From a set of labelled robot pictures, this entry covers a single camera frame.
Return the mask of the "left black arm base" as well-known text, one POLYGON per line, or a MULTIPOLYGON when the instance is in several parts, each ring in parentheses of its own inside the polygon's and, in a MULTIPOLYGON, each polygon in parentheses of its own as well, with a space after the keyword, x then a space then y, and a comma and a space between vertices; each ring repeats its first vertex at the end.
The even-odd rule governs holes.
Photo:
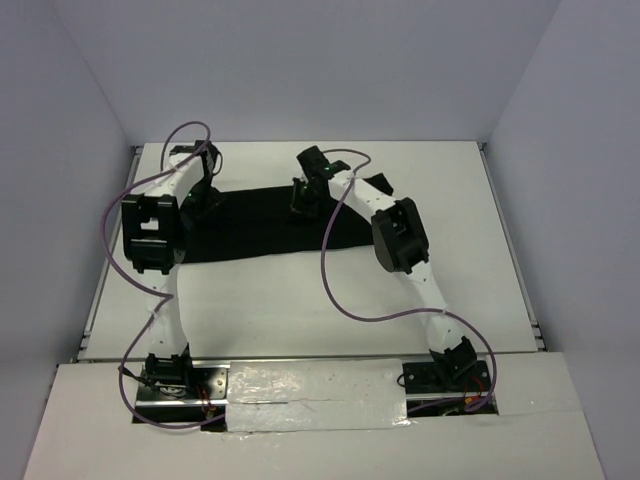
POLYGON ((197 424, 205 431, 224 432, 228 373, 224 366, 200 366, 194 368, 190 386, 140 384, 135 411, 160 424, 197 424))

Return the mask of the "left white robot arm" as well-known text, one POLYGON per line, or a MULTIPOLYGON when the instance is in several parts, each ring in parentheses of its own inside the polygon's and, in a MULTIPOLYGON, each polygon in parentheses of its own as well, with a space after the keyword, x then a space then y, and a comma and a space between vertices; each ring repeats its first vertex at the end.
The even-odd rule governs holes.
POLYGON ((176 146, 162 162, 163 176, 121 203, 123 250, 148 288, 149 350, 142 382, 173 398, 199 392, 184 333, 177 293, 187 237, 204 225, 222 202, 212 186, 222 155, 211 142, 176 146))

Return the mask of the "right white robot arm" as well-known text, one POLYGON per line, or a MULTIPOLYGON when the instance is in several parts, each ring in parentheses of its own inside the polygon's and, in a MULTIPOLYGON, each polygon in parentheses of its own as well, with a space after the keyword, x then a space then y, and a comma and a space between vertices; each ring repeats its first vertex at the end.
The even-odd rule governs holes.
POLYGON ((317 146, 297 155, 302 176, 294 180, 292 210, 309 219, 331 213, 320 248, 325 293, 338 311, 360 322, 376 323, 420 314, 435 380, 442 389, 456 391, 468 381, 477 353, 447 311, 433 274, 430 244, 415 202, 409 197, 394 197, 394 189, 382 173, 361 177, 359 171, 371 163, 371 157, 364 152, 360 155, 365 161, 354 168, 342 160, 329 161, 326 152, 317 146), (326 254, 333 226, 345 207, 370 225, 376 260, 385 271, 403 276, 421 301, 420 307, 404 313, 363 317, 339 304, 329 285, 326 254))

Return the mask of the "black t-shirt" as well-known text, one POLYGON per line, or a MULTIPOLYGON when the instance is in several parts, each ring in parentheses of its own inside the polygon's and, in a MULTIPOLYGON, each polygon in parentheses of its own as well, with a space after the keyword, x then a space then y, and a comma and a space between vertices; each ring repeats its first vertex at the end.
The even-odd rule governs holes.
POLYGON ((332 199, 317 220, 292 220, 291 186, 221 192, 222 203, 203 225, 185 222, 185 264, 212 263, 321 249, 332 199))

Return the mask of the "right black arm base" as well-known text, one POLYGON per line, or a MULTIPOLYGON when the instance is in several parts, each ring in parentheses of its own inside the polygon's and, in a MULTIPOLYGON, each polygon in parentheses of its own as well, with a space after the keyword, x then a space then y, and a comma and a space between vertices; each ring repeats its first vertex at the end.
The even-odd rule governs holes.
POLYGON ((491 376, 485 361, 479 361, 457 380, 441 380, 433 362, 403 364, 396 383, 404 390, 409 418, 469 415, 468 405, 489 393, 491 376))

